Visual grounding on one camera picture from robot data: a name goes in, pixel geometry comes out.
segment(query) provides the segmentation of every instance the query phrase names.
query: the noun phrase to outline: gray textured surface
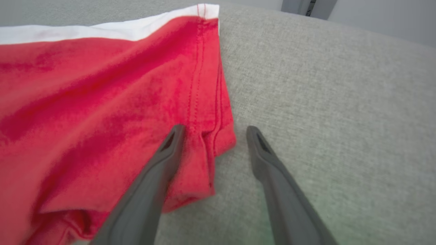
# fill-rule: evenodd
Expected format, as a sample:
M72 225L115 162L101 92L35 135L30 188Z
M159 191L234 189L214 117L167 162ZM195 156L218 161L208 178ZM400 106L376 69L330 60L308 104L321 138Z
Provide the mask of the gray textured surface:
M191 3L17 0L0 7L0 23L90 25ZM217 159L217 195L162 216L156 244L273 243L249 167L250 124L340 244L434 244L436 50L227 4L220 23L238 144Z

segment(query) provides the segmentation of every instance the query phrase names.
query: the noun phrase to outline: white fabric edge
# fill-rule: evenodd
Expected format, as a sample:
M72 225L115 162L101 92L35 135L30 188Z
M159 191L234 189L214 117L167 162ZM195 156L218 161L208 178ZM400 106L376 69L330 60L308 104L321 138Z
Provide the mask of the white fabric edge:
M51 27L26 25L0 27L0 45L32 42L53 42L87 37L102 37L137 41L150 36L170 20L183 16L199 16L207 20L218 18L219 5L197 4L138 20L110 22L94 26Z

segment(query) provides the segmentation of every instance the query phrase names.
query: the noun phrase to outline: red fabric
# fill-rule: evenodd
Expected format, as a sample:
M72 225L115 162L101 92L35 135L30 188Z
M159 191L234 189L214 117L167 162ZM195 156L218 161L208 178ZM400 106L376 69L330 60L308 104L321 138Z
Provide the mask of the red fabric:
M217 19L139 41L0 45L0 244L91 239L179 123L164 212L213 195L214 157L235 144Z

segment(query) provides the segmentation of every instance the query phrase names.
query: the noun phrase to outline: folded cloth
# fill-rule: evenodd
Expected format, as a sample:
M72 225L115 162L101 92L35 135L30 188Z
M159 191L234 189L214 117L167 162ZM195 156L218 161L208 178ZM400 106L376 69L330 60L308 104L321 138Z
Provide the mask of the folded cloth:
M214 158L235 144L218 10L0 28L0 244L92 239L175 124L163 211L215 193Z

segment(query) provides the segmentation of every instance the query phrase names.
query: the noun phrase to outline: fabric fold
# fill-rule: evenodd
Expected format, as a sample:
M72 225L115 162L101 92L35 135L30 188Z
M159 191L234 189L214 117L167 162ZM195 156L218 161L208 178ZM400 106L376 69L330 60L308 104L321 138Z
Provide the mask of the fabric fold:
M163 211L215 193L215 157L236 141L218 10L0 27L2 244L91 239L176 124L184 152Z

